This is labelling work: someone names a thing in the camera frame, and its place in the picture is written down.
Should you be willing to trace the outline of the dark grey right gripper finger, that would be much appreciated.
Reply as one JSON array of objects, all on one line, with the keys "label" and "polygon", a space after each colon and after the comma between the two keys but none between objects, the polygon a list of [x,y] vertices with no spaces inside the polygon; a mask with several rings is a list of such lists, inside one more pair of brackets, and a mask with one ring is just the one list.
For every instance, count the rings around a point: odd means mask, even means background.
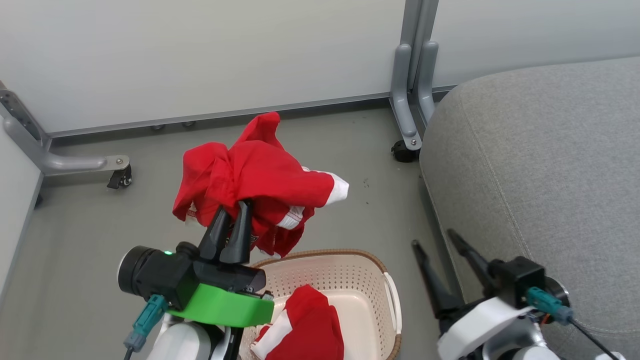
[{"label": "dark grey right gripper finger", "polygon": [[467,260],[482,289],[494,289],[494,280],[489,274],[489,262],[454,229],[448,229],[447,236],[458,254]]},{"label": "dark grey right gripper finger", "polygon": [[412,241],[412,250],[422,275],[434,317],[443,319],[462,309],[464,303],[446,289],[444,283],[432,269],[430,258],[418,240]]}]

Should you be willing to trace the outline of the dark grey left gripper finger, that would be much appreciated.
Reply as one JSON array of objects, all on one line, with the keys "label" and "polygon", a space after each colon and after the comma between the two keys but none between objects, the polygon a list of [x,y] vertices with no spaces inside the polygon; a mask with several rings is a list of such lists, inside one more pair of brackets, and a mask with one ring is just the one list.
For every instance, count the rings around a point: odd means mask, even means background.
[{"label": "dark grey left gripper finger", "polygon": [[220,253],[227,245],[232,225],[231,216],[224,207],[219,206],[198,246],[199,257],[203,261],[219,261]]},{"label": "dark grey left gripper finger", "polygon": [[252,244],[253,202],[244,199],[238,202],[238,214],[227,246],[222,249],[219,260],[222,264],[247,264]]}]

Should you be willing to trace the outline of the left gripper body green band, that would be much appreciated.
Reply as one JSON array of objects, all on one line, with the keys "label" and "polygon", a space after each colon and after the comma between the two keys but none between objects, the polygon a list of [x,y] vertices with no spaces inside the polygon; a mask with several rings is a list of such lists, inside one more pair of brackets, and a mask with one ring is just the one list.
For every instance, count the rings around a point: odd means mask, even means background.
[{"label": "left gripper body green band", "polygon": [[274,312],[263,269],[202,260],[199,249],[188,242],[179,243],[175,251],[131,248],[119,263],[118,286],[145,301],[136,329],[150,329],[166,314],[249,328],[267,324]]}]

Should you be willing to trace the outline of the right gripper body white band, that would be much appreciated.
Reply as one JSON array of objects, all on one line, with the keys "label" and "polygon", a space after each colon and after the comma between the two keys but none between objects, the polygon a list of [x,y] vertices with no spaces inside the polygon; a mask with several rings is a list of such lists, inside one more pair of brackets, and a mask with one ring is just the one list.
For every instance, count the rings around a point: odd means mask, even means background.
[{"label": "right gripper body white band", "polygon": [[441,360],[557,360],[542,326],[566,326],[569,293],[546,270],[525,257],[492,260],[494,289],[457,312],[438,318]]}]

